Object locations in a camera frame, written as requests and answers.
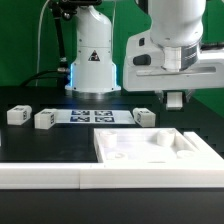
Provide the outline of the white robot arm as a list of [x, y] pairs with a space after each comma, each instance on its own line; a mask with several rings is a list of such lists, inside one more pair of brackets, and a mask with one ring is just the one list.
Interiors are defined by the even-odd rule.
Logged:
[[112, 24], [91, 3], [77, 13], [77, 57], [67, 89], [102, 98], [127, 91], [172, 91], [224, 87], [224, 49], [203, 50], [206, 0], [147, 0], [151, 27], [126, 45], [123, 84], [112, 61]]

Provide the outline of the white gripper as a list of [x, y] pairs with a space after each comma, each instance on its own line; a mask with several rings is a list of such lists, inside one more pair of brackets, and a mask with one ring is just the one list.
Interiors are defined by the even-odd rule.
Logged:
[[224, 87], [224, 50], [207, 50], [184, 70], [164, 69], [162, 51], [145, 31], [127, 41], [123, 87], [129, 92], [177, 91]]

